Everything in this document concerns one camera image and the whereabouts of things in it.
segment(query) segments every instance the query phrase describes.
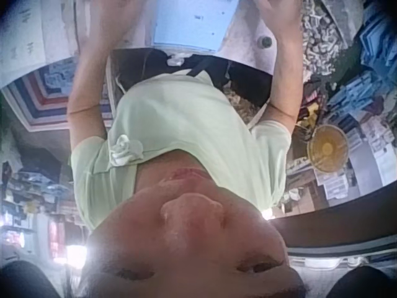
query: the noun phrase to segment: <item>hand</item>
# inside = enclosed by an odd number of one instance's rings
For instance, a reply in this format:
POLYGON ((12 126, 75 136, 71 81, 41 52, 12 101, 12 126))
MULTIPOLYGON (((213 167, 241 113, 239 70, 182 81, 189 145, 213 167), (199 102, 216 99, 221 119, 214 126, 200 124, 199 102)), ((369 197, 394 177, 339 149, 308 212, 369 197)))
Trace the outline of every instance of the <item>hand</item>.
POLYGON ((87 47, 105 55, 121 41, 139 18, 145 0, 91 0, 87 47))
POLYGON ((302 0, 254 0, 275 38, 300 36, 302 0))

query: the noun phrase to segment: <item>skin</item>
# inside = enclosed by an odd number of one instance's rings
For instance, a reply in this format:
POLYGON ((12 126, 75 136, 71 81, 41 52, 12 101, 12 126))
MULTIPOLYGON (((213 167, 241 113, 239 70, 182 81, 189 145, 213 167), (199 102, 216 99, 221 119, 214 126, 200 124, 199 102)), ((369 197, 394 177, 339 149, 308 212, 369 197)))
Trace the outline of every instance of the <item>skin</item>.
MULTIPOLYGON (((92 0, 68 120, 71 146, 106 139, 99 109, 110 51, 143 0, 92 0)), ((257 0, 278 54, 261 120, 292 132, 302 99, 300 0, 257 0)), ((200 162, 176 150, 139 165, 132 198, 89 238, 81 295, 93 297, 304 297, 282 237, 248 201, 218 187, 200 162)))
POLYGON ((302 297, 305 291, 275 228, 198 169, 179 169, 137 192, 87 246, 82 293, 93 297, 302 297))

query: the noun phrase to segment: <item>paper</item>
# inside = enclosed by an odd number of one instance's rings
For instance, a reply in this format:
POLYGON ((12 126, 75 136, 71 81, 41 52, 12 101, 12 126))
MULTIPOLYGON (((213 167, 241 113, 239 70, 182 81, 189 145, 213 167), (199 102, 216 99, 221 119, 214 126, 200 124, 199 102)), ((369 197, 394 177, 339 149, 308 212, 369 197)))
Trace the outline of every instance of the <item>paper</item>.
POLYGON ((343 174, 324 183, 324 190, 327 200, 347 197, 349 194, 349 182, 346 175, 343 174))
POLYGON ((20 0, 0 26, 0 88, 77 51, 73 2, 20 0))
POLYGON ((319 171, 318 169, 314 169, 314 175, 316 176, 317 185, 321 186, 328 181, 331 181, 338 177, 338 172, 333 173, 324 173, 319 171))
POLYGON ((361 146, 361 144, 363 144, 358 129, 352 129, 346 134, 346 137, 347 137, 347 142, 349 144, 349 152, 354 151, 359 146, 361 146))
POLYGON ((40 0, 21 0, 11 7, 0 28, 0 44, 2 73, 45 63, 40 0))
POLYGON ((158 0, 153 46, 217 52, 239 0, 158 0))

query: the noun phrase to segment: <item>fluorescent light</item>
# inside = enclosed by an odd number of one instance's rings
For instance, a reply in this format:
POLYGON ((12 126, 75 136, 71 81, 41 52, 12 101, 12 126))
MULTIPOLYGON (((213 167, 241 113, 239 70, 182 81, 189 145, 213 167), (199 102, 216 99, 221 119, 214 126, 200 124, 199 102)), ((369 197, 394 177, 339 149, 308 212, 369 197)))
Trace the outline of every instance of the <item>fluorescent light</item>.
POLYGON ((67 264, 76 268, 82 269, 86 263, 87 248, 82 245, 68 245, 66 247, 67 264))
POLYGON ((19 234, 19 245, 22 248, 25 247, 25 234, 23 234, 23 233, 19 234))
POLYGON ((262 211, 262 216, 264 219, 269 220, 269 219, 274 219, 274 215, 273 215, 273 210, 270 209, 266 209, 262 211))

